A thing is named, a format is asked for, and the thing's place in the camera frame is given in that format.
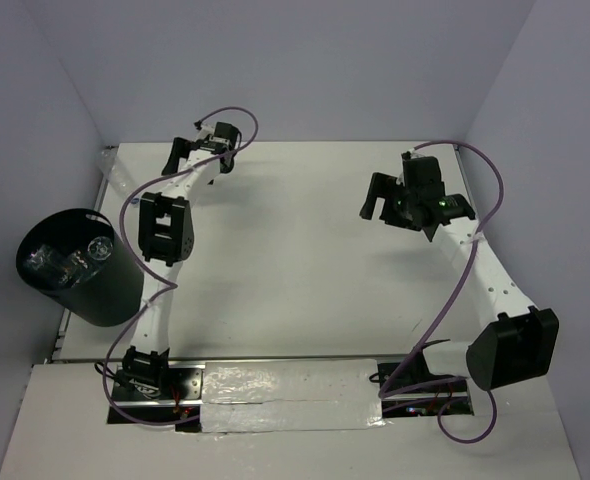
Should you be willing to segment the clear bottle blue cap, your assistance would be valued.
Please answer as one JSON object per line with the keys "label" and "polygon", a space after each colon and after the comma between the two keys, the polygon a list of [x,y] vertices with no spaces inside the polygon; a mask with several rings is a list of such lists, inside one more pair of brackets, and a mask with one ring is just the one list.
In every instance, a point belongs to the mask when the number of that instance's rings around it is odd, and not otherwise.
{"label": "clear bottle blue cap", "polygon": [[98,236],[87,246],[87,254],[93,262],[105,262],[113,252],[113,242],[107,236]]}

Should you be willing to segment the clear bottle white cap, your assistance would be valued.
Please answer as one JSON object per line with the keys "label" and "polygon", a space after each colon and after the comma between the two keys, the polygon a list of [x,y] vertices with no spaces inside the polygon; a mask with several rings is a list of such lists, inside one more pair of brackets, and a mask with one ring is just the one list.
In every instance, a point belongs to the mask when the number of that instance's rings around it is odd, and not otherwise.
{"label": "clear bottle white cap", "polygon": [[62,284],[69,277],[67,258],[53,247],[42,244],[24,260],[23,266],[45,282]]}

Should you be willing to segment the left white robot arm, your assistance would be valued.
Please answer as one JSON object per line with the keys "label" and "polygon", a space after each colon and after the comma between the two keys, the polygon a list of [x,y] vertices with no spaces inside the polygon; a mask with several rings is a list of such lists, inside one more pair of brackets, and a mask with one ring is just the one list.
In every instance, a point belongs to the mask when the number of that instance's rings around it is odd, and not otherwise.
{"label": "left white robot arm", "polygon": [[194,140],[177,137],[161,175],[130,194],[119,230],[144,274],[140,306],[127,322],[133,333],[114,380],[147,398],[172,390],[170,310],[179,272],[195,244],[192,209],[203,190],[235,167],[240,130],[227,123],[200,127]]}

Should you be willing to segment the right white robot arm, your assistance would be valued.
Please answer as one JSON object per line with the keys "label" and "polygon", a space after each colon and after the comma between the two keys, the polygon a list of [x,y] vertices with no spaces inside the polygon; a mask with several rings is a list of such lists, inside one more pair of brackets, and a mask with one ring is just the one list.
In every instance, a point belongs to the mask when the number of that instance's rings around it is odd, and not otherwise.
{"label": "right white robot arm", "polygon": [[[538,308],[514,283],[466,198],[446,194],[441,181],[408,187],[394,176],[374,173],[361,218],[372,218],[378,200],[384,202],[380,218],[385,224],[426,233],[462,271],[437,317],[382,384],[380,397],[396,394],[393,385],[409,367],[412,384],[422,391],[433,390],[445,375],[469,378],[483,391],[546,375],[559,319],[552,309]],[[471,344],[432,342],[432,334],[463,291],[472,297],[480,333]],[[417,357],[422,358],[412,364]]]}

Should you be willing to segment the clear bottle blue label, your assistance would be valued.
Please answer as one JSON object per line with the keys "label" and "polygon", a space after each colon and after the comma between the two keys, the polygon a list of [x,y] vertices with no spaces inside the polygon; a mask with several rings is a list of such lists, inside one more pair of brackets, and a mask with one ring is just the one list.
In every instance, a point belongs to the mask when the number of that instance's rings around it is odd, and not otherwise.
{"label": "clear bottle blue label", "polygon": [[60,289],[72,288],[88,279],[94,272],[94,264],[82,250],[72,252],[63,264],[57,286]]}

